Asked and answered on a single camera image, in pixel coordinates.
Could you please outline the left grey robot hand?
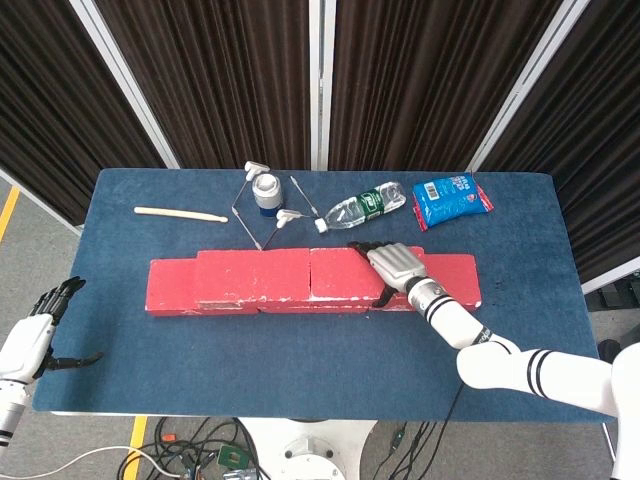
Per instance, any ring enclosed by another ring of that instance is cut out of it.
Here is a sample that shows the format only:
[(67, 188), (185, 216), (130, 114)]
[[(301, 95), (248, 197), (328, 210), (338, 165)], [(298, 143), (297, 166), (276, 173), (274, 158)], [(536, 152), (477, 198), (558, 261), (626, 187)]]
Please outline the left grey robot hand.
[(13, 326), (1, 348), (2, 381), (28, 385), (39, 379), (46, 370), (83, 368), (104, 356), (103, 352), (96, 352), (87, 358), (54, 356), (52, 341), (57, 327), (69, 301), (85, 283), (81, 277), (74, 276), (44, 292), (28, 315)]

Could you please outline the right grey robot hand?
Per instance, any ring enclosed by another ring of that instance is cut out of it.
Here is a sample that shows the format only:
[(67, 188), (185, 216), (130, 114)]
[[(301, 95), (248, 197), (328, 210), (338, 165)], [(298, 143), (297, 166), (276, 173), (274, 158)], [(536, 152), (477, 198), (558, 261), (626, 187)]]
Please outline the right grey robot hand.
[(352, 241), (347, 246), (367, 260), (385, 284), (374, 308), (386, 306), (395, 293), (408, 293), (427, 277), (425, 265), (402, 243)]

